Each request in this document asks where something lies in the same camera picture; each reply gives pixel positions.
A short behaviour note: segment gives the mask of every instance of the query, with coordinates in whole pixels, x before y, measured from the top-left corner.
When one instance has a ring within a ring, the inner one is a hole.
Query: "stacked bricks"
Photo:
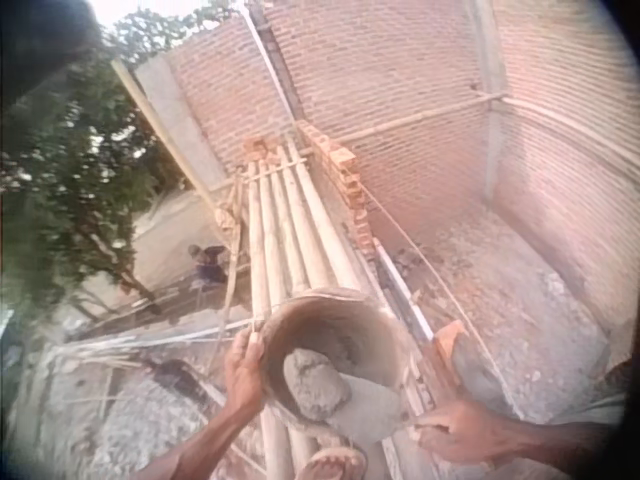
[[[348,148],[337,144],[309,122],[301,120],[297,127],[349,211],[349,229],[354,243],[367,259],[373,258],[375,247],[360,184],[358,159]]]

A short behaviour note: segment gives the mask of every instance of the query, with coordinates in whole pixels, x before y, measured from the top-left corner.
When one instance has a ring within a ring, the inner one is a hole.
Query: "wet cement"
[[[284,378],[302,414],[323,421],[351,398],[349,385],[321,353],[296,348],[284,360]]]
[[[406,420],[400,396],[364,378],[339,373],[317,352],[296,349],[284,361],[284,376],[303,415],[325,421],[358,445],[393,434]]]

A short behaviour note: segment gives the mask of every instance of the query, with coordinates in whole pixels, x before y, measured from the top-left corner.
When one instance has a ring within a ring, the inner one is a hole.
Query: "unfinished brick wall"
[[[476,97],[463,0],[278,1],[266,16],[308,121],[332,138]],[[412,235],[480,204],[485,108],[346,143],[363,182]],[[374,233],[389,233],[375,231],[369,207]]]
[[[359,173],[359,159],[351,150],[341,146],[309,122],[299,121],[297,127],[302,137],[311,145],[315,162],[334,187],[329,195],[337,197],[335,203],[339,204],[341,211],[332,213],[345,223],[352,242],[365,258],[373,259],[375,246]]]
[[[514,98],[557,112],[640,158],[634,60],[591,2],[496,0]],[[606,326],[635,316],[638,178],[568,128],[521,109],[503,115],[496,209],[563,275]]]
[[[168,53],[205,137],[228,168],[247,137],[278,134],[290,123],[242,18],[199,33]]]

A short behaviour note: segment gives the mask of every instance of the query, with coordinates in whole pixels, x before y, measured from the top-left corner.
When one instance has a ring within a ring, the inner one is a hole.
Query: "person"
[[[205,285],[221,285],[227,282],[227,274],[218,261],[218,256],[225,250],[224,246],[202,249],[198,245],[189,245],[188,252],[196,262],[196,273]]]
[[[153,460],[136,480],[205,480],[238,436],[263,408],[259,372],[264,345],[260,334],[243,330],[225,357],[228,399],[200,432]],[[598,453],[614,427],[594,421],[537,425],[495,413],[469,397],[436,408],[419,425],[420,446],[453,463],[491,461],[505,464],[529,458],[567,473]],[[360,480],[366,459],[357,450],[318,452],[297,475],[298,480]]]

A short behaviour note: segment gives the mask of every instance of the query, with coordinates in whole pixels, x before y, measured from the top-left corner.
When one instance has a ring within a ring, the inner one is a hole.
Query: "wooden beam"
[[[100,407],[98,408],[99,423],[104,422],[106,412],[107,412],[107,404],[109,403],[109,400],[112,400],[114,397],[113,395],[110,395],[112,384],[113,384],[114,371],[115,371],[114,368],[108,367],[107,380],[104,382],[104,386],[103,386],[103,394],[102,394],[103,401],[100,402]]]
[[[267,480],[291,480],[295,475],[289,432],[268,405],[260,414],[260,427]]]
[[[428,118],[436,118],[443,115],[448,115],[450,113],[459,112],[461,110],[466,110],[467,108],[473,108],[476,105],[481,105],[483,103],[491,102],[494,100],[498,100],[507,95],[507,92],[501,92],[496,94],[482,94],[478,98],[474,98],[472,100],[467,100],[465,102],[454,103],[452,105],[446,105],[444,107],[439,108],[430,108],[428,110],[424,110],[419,113],[414,113],[413,115],[409,115],[407,117],[398,118],[396,120],[391,120],[389,122],[384,122],[374,127],[365,128],[364,130],[358,130],[357,132],[347,133],[341,137],[334,138],[334,141],[338,144],[345,144],[348,142],[353,142],[356,140],[362,140],[366,137],[371,137],[378,133],[387,132],[389,130],[394,130],[400,127],[406,127],[407,125],[411,125],[412,123],[417,123],[421,120],[426,120]],[[311,155],[313,153],[313,149],[311,147],[303,148],[299,151],[300,156],[306,157],[307,155]]]
[[[129,92],[129,95],[131,95],[131,98],[133,98],[136,106],[140,109],[147,122],[149,122],[151,128],[153,128],[155,134],[158,136],[160,141],[162,141],[165,147],[167,147],[167,150],[180,167],[180,170],[182,170],[185,176],[189,179],[193,187],[196,189],[196,191],[204,201],[205,205],[207,205],[211,213],[215,216],[217,205],[213,201],[213,198],[211,197],[207,186],[200,180],[200,177],[191,167],[189,160],[182,154],[176,143],[173,141],[171,134],[162,123],[162,120],[160,120],[160,117],[154,110],[145,94],[142,92],[142,90],[140,90],[140,87],[138,87],[138,84],[136,83],[133,76],[131,76],[131,74],[129,73],[129,70],[127,70],[127,67],[124,66],[120,59],[113,60],[111,62],[111,66],[120,78],[122,84]],[[214,230],[219,240],[227,247],[229,247],[229,239],[225,238],[218,226],[211,225],[211,228]]]
[[[225,188],[231,188],[233,187],[234,183],[235,183],[235,179],[233,177],[227,178],[226,180],[223,180],[217,185],[212,186],[209,189],[209,193],[216,193],[216,192],[219,192],[220,190],[224,190]]]
[[[203,424],[206,425],[207,423],[209,423],[209,419],[202,412],[200,412],[199,410],[195,410],[195,411],[198,414],[198,417],[200,417],[200,420],[202,421]],[[236,445],[235,443],[232,443],[229,448],[233,453],[238,455],[238,457],[240,457],[242,460],[244,460],[249,465],[251,465],[251,467],[253,467],[254,470],[260,472],[262,475],[268,478],[267,471],[264,469],[264,467],[260,465],[258,462],[256,462],[249,455],[244,453],[244,451],[240,447],[238,447],[238,445]]]
[[[422,343],[422,348],[420,349],[423,361],[418,363],[418,367],[421,375],[424,377],[425,384],[427,385],[433,402],[436,406],[444,405],[455,398],[456,388],[455,382],[453,382],[449,371],[444,365],[442,358],[436,352],[435,345],[432,343],[434,339],[433,330],[420,308],[411,299],[411,293],[409,292],[407,284],[404,282],[404,279],[396,269],[382,244],[377,238],[374,238],[373,241],[383,267],[391,278],[396,290],[400,293],[401,298],[409,306],[416,320],[418,320],[420,327],[427,337],[427,341]]]
[[[267,278],[269,282],[269,299],[271,301],[271,313],[276,311],[287,299],[284,283],[283,266],[286,266],[280,255],[280,245],[277,234],[277,223],[273,206],[271,182],[269,181],[268,167],[264,161],[260,167],[260,199],[262,204],[262,221],[264,226],[265,259],[267,264]],[[289,441],[291,444],[291,456],[294,469],[301,470],[315,452],[318,444],[313,439],[297,430],[289,429]]]
[[[289,155],[291,155],[291,159],[294,162],[300,160],[300,155],[298,154],[298,150],[291,137],[287,138],[287,147]],[[307,205],[309,205],[311,217],[316,225],[318,235],[320,236],[320,240],[324,246],[327,258],[329,259],[329,264],[335,273],[338,284],[341,287],[360,290],[361,285],[353,265],[351,264],[351,260],[347,255],[340,237],[338,236],[338,232],[336,232],[335,226],[331,221],[331,217],[329,217],[329,214],[327,213],[324,202],[322,201],[322,198],[320,198],[320,195],[311,180],[311,175],[309,175],[305,165],[302,164],[297,164],[295,166],[295,170],[298,174],[300,186],[302,187],[302,191],[304,192],[304,196],[307,200]]]

